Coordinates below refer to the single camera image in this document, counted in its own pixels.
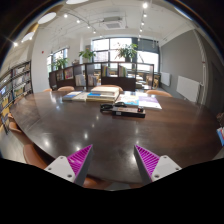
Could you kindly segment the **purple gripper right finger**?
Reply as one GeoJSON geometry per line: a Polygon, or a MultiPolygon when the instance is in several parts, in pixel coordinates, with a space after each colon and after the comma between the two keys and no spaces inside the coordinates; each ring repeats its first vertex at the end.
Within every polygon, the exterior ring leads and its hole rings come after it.
{"type": "Polygon", "coordinates": [[[143,183],[152,183],[181,170],[168,155],[158,156],[141,146],[134,146],[134,156],[143,183]]]}

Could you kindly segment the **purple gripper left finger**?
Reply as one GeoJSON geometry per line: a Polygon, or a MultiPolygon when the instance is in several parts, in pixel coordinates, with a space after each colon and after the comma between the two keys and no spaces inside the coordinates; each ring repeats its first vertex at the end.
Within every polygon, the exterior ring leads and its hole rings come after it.
{"type": "Polygon", "coordinates": [[[87,176],[92,156],[93,145],[89,145],[68,157],[59,156],[45,168],[45,171],[82,186],[87,176]]]}

